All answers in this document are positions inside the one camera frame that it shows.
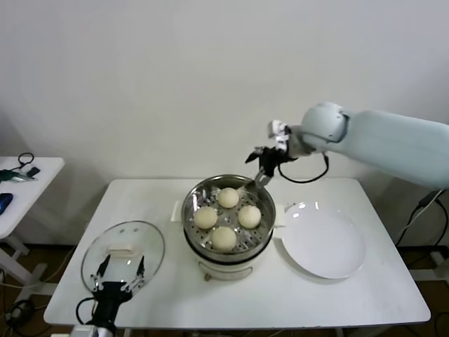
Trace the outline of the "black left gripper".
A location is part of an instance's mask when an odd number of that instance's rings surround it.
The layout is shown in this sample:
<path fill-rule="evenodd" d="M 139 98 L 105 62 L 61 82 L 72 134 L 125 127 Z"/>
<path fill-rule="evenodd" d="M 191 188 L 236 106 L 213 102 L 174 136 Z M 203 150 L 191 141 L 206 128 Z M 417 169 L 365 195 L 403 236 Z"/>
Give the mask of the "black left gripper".
<path fill-rule="evenodd" d="M 142 256 L 134 278 L 129 282 L 104 282 L 103 277 L 109 265 L 111 256 L 99 264 L 96 273 L 90 275 L 90 290 L 97 301 L 97 307 L 93 314 L 93 322 L 97 324 L 113 324 L 120 306 L 130 301 L 132 291 L 138 291 L 145 283 L 145 257 Z"/>

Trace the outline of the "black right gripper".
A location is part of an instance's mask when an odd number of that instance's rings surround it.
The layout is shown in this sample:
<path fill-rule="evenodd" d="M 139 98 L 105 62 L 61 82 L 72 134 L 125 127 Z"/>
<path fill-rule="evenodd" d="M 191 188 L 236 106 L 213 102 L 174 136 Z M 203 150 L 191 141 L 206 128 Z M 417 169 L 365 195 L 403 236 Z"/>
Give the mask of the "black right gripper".
<path fill-rule="evenodd" d="M 290 156 L 280 149 L 264 149 L 255 147 L 248 155 L 245 163 L 256 160 L 261 156 L 261 169 L 255 178 L 245 185 L 245 188 L 264 188 L 272 179 L 274 170 L 283 163 L 290 161 Z"/>

